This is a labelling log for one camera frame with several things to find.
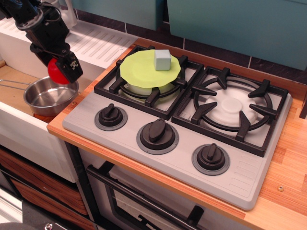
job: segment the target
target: blue cabinet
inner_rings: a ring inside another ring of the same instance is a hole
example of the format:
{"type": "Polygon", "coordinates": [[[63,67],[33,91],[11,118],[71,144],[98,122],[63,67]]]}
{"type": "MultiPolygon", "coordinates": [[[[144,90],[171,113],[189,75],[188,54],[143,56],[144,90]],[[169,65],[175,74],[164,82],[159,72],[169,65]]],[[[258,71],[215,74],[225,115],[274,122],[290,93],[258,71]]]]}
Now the blue cabinet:
{"type": "Polygon", "coordinates": [[[163,22],[164,0],[72,0],[74,8],[156,30],[163,22]]]}
{"type": "Polygon", "coordinates": [[[167,0],[171,34],[307,68],[307,0],[167,0]]]}

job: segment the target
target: black burner grate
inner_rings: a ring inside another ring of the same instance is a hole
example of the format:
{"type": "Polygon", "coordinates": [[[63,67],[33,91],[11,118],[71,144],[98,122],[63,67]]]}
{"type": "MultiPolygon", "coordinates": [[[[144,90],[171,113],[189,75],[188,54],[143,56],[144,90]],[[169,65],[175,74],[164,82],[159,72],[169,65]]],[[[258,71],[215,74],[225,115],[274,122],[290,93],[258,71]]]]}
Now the black burner grate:
{"type": "MultiPolygon", "coordinates": [[[[141,50],[149,49],[154,49],[154,47],[150,46],[148,48],[145,48],[142,46],[136,46],[127,56],[141,50]]],[[[167,92],[161,93],[159,88],[152,88],[152,92],[150,95],[142,95],[134,93],[130,91],[127,87],[125,87],[127,82],[120,76],[119,70],[119,67],[123,60],[119,60],[116,66],[94,87],[94,92],[114,101],[126,104],[138,110],[163,118],[165,120],[168,120],[171,117],[171,115],[175,111],[176,106],[180,103],[180,99],[188,91],[188,88],[198,78],[198,76],[202,75],[204,72],[204,67],[202,64],[189,61],[187,56],[182,56],[178,58],[179,64],[181,66],[181,71],[178,77],[173,82],[171,82],[171,84],[174,86],[172,89],[167,92]],[[189,81],[185,80],[186,68],[196,70],[189,81]],[[176,92],[179,92],[178,96],[175,98],[175,100],[172,102],[172,104],[166,111],[155,107],[155,103],[159,99],[167,97],[176,92]]]]}
{"type": "Polygon", "coordinates": [[[186,97],[178,106],[178,109],[174,112],[174,115],[172,116],[172,122],[199,132],[201,134],[204,134],[206,136],[209,136],[211,138],[214,138],[216,140],[227,143],[229,145],[232,145],[234,147],[263,157],[272,137],[276,121],[284,104],[284,101],[287,97],[287,94],[288,90],[272,86],[270,85],[270,81],[268,80],[259,82],[244,78],[242,76],[233,75],[230,73],[230,69],[228,68],[218,70],[211,67],[207,67],[204,75],[202,75],[196,80],[196,83],[190,88],[189,92],[186,94],[186,97]],[[215,77],[207,80],[206,78],[209,75],[213,75],[215,77]],[[214,97],[217,93],[207,87],[213,83],[218,83],[218,85],[222,89],[226,90],[228,82],[235,82],[243,88],[249,87],[254,89],[248,94],[248,97],[261,97],[265,101],[267,106],[250,104],[249,107],[257,113],[263,115],[262,119],[251,125],[244,112],[240,111],[238,114],[240,126],[233,127],[219,124],[211,120],[207,116],[207,114],[217,106],[217,102],[205,103],[200,105],[199,96],[210,95],[214,97]],[[270,94],[278,95],[281,98],[276,109],[273,109],[270,94]],[[196,112],[189,120],[181,116],[181,114],[191,100],[193,100],[196,112]],[[267,124],[270,127],[268,132],[266,133],[266,137],[262,146],[256,146],[252,143],[248,143],[247,141],[245,141],[245,137],[250,131],[259,129],[264,124],[267,124]],[[227,134],[227,132],[233,132],[236,133],[236,135],[232,136],[227,134]]]}

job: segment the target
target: sink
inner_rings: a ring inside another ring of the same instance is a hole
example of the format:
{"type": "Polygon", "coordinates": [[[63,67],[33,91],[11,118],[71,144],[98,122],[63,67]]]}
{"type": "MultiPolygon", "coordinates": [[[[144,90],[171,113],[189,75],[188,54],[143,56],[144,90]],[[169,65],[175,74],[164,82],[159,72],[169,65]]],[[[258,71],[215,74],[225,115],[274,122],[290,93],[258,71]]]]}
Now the sink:
{"type": "MultiPolygon", "coordinates": [[[[136,38],[78,21],[66,42],[84,72],[78,79],[79,91],[95,80],[136,38]]],[[[30,83],[48,75],[47,68],[30,52],[29,46],[25,32],[15,27],[13,19],[0,21],[0,56],[7,65],[6,78],[12,80],[18,75],[18,81],[30,83]]],[[[78,177],[64,141],[49,134],[47,123],[33,117],[32,111],[23,105],[22,90],[10,88],[8,93],[4,93],[3,86],[0,87],[0,145],[68,181],[76,182],[78,177]]]]}

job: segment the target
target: yellow-green plate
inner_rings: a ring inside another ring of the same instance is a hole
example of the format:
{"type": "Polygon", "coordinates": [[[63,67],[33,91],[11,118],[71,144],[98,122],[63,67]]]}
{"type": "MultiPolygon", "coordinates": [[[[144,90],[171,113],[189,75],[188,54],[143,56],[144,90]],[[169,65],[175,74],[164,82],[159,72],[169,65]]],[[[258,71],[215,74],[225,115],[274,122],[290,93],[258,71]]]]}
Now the yellow-green plate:
{"type": "Polygon", "coordinates": [[[170,70],[155,70],[154,50],[152,49],[129,55],[119,69],[121,77],[130,85],[153,88],[167,85],[175,80],[181,67],[178,59],[171,56],[170,70]]]}

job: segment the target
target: red ball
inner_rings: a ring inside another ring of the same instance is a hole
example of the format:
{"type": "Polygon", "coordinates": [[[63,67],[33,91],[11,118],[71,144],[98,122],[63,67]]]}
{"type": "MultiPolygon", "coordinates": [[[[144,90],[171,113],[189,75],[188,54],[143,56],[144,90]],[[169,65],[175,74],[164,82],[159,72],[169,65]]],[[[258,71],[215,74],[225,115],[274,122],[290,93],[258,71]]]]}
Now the red ball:
{"type": "Polygon", "coordinates": [[[69,81],[65,76],[61,73],[59,68],[56,66],[57,59],[52,58],[48,63],[48,74],[51,80],[53,80],[57,84],[69,84],[69,81]]]}

